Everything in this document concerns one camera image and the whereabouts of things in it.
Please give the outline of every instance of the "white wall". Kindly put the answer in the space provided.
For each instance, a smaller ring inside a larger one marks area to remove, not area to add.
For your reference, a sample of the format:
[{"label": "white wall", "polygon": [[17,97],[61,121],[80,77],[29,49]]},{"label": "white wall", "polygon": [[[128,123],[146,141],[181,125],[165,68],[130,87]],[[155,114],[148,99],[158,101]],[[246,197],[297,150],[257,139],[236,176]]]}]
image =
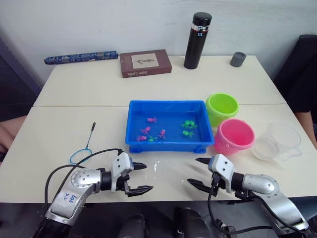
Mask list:
[{"label": "white wall", "polygon": [[299,35],[317,32],[316,0],[1,0],[0,36],[45,83],[48,56],[163,48],[184,55],[197,11],[213,15],[204,55],[256,55],[271,77]]}]

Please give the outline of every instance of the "pink bucket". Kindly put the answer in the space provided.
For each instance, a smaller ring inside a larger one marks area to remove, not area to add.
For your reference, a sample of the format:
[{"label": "pink bucket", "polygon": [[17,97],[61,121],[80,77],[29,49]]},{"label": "pink bucket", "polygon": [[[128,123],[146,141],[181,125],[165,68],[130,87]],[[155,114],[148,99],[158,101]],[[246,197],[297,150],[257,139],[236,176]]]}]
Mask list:
[{"label": "pink bucket", "polygon": [[223,155],[231,155],[245,150],[254,143],[255,135],[252,128],[238,119],[224,120],[214,137],[215,149]]}]

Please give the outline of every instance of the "pink toy fish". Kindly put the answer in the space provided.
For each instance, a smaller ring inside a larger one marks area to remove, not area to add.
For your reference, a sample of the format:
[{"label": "pink toy fish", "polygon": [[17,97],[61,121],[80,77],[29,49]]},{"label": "pink toy fish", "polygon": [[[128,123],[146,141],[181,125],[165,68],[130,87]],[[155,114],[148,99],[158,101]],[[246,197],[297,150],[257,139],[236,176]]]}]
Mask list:
[{"label": "pink toy fish", "polygon": [[151,130],[151,128],[149,126],[147,126],[145,129],[141,129],[140,131],[144,134],[147,135],[149,134],[148,132]]},{"label": "pink toy fish", "polygon": [[157,117],[148,118],[148,122],[157,122]]},{"label": "pink toy fish", "polygon": [[160,133],[159,133],[158,136],[159,136],[160,138],[166,139],[165,133],[166,133],[166,130],[163,129],[163,130],[160,131]]},{"label": "pink toy fish", "polygon": [[146,139],[147,139],[147,137],[144,135],[138,135],[138,137],[137,137],[137,141],[144,141]]}]

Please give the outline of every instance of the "black thermos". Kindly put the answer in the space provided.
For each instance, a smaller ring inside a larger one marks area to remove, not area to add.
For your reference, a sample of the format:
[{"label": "black thermos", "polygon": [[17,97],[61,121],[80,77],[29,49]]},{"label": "black thermos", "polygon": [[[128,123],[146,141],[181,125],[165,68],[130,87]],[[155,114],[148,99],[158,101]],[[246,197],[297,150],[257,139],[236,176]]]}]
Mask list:
[{"label": "black thermos", "polygon": [[206,12],[197,12],[194,14],[184,61],[185,68],[197,68],[200,56],[202,55],[211,18],[212,16]]}]

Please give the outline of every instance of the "green toy frog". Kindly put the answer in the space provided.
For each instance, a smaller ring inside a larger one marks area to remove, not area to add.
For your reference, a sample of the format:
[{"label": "green toy frog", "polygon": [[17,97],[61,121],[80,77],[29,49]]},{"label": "green toy frog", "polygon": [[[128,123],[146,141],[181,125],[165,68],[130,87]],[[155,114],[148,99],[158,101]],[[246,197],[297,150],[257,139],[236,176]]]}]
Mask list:
[{"label": "green toy frog", "polygon": [[157,139],[157,137],[149,135],[149,142],[154,142],[154,141],[156,141],[156,139]]},{"label": "green toy frog", "polygon": [[195,129],[197,127],[193,120],[186,120],[181,126],[185,129]]},{"label": "green toy frog", "polygon": [[194,135],[194,133],[192,131],[186,131],[183,130],[183,135],[189,136],[190,138],[192,138],[192,136]]}]

